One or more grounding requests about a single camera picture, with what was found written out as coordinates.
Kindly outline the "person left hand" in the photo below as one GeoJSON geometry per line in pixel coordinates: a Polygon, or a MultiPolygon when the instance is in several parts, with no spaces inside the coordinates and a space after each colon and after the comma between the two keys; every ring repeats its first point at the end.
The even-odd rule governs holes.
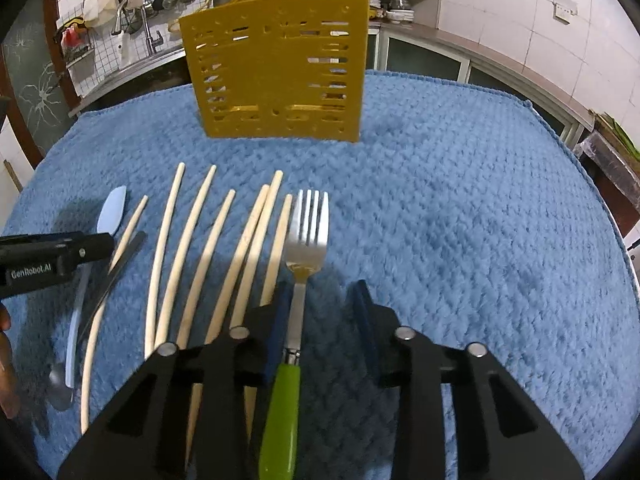
{"type": "Polygon", "coordinates": [[[14,419],[20,410],[17,395],[17,379],[12,360],[12,348],[6,331],[11,327],[11,318],[5,306],[0,308],[0,404],[8,419],[14,419]]]}

